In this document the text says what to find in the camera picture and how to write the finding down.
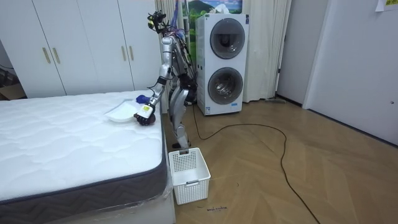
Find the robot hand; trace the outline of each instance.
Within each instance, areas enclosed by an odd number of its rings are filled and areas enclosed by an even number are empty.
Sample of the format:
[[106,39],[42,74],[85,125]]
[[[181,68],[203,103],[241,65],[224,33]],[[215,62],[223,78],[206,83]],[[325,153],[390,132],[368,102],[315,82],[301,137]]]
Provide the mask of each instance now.
[[153,124],[156,121],[155,117],[155,106],[147,103],[141,107],[141,109],[134,115],[138,123],[144,126]]

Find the wardrobe door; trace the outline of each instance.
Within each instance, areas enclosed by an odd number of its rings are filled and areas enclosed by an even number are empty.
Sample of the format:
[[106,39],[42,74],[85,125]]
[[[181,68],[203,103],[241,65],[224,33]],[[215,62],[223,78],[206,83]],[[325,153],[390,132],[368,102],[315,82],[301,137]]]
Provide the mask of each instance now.
[[0,39],[28,98],[63,96],[32,1],[0,1]]
[[78,5],[103,90],[134,90],[118,2],[78,0]]
[[148,13],[155,12],[154,0],[119,0],[124,37],[128,47],[132,80],[136,90],[146,90],[159,77],[159,36],[148,28]]
[[66,93],[79,95],[103,92],[77,2],[71,0],[33,0],[33,2]]

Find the washer dryer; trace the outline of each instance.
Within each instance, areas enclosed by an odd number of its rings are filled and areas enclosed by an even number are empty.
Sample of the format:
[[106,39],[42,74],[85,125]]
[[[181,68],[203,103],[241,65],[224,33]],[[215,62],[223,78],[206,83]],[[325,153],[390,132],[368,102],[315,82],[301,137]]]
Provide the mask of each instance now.
[[205,14],[196,20],[198,106],[204,115],[242,110],[249,15]]

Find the landscape picture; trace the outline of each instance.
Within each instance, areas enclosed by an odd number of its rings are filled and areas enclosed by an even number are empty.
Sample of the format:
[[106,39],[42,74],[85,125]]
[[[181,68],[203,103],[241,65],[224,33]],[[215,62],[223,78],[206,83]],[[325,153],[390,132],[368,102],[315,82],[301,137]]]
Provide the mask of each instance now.
[[[195,33],[195,21],[202,15],[209,13],[212,9],[220,4],[224,4],[229,13],[240,14],[242,13],[242,3],[243,0],[229,1],[229,0],[188,0],[188,10],[189,10],[189,27],[190,27],[190,48],[193,63],[196,63],[196,33]],[[185,5],[183,5],[183,15],[188,16]]]

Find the laundry basket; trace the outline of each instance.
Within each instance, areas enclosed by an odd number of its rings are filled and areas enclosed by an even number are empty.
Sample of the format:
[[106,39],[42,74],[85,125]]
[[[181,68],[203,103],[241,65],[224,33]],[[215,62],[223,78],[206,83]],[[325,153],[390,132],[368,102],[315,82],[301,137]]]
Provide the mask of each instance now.
[[206,199],[211,175],[200,149],[170,152],[169,161],[177,204]]

